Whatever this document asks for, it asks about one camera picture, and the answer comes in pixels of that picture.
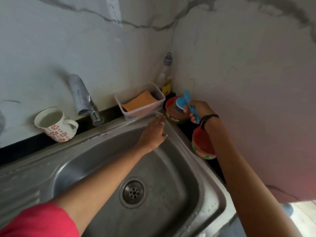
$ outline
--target faucet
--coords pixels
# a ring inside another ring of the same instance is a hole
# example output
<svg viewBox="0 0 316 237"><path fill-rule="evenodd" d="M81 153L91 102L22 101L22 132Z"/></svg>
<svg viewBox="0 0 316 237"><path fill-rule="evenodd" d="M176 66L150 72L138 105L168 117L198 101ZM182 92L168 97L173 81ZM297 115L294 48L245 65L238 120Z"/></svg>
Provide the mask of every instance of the faucet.
<svg viewBox="0 0 316 237"><path fill-rule="evenodd" d="M68 76L67 81L74 98L78 115L81 116L89 114L94 126L102 125L103 120L100 116L100 112L93 103L90 94L81 78L76 74L71 74Z"/></svg>

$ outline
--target sink drain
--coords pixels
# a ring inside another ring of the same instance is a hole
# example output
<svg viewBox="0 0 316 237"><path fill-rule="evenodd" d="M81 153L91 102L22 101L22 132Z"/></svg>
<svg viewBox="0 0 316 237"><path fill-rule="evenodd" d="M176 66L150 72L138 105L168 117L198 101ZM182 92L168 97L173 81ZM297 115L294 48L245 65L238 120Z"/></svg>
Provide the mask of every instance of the sink drain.
<svg viewBox="0 0 316 237"><path fill-rule="evenodd" d="M146 198L147 187L138 177L126 179L120 188L120 201L127 208L140 206Z"/></svg>

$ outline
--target red shirt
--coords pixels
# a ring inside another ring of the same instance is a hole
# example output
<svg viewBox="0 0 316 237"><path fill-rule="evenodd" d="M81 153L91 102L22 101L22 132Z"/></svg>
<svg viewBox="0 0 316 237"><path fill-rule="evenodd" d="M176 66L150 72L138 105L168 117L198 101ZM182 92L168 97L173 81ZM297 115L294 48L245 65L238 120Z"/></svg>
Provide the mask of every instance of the red shirt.
<svg viewBox="0 0 316 237"><path fill-rule="evenodd" d="M22 211L0 230L1 237L79 237L75 223L54 203L47 202Z"/></svg>

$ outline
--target blue scrub brush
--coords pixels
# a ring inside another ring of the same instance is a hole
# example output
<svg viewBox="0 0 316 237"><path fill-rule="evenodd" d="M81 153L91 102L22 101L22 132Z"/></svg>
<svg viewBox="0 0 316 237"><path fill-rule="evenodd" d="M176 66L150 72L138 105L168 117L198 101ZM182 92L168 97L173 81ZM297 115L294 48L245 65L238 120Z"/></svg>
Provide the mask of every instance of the blue scrub brush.
<svg viewBox="0 0 316 237"><path fill-rule="evenodd" d="M195 121L197 124L200 123L200 117L197 114L197 111L195 110L195 107L192 105L189 105L188 102L191 101L190 93L188 90L184 91L184 96L179 97L176 100L177 107L179 107L181 110L184 110L184 106L187 105L190 108L190 111L193 113L195 117Z"/></svg>

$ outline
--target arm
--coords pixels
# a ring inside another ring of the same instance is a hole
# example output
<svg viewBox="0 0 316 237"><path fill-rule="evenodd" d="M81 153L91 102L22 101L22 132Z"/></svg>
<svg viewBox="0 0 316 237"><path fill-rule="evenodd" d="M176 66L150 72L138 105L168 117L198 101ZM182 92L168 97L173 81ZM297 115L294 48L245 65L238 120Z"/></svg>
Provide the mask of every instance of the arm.
<svg viewBox="0 0 316 237"><path fill-rule="evenodd" d="M136 163L166 139L167 136L162 135L164 124L161 123L165 121L162 115L156 117L134 147L53 200L68 213L80 235Z"/></svg>
<svg viewBox="0 0 316 237"><path fill-rule="evenodd" d="M191 101L200 117L214 114L206 102ZM258 175L234 147L223 123L211 118L205 123L218 162L223 171L228 191L248 237L299 237L301 234L265 187Z"/></svg>

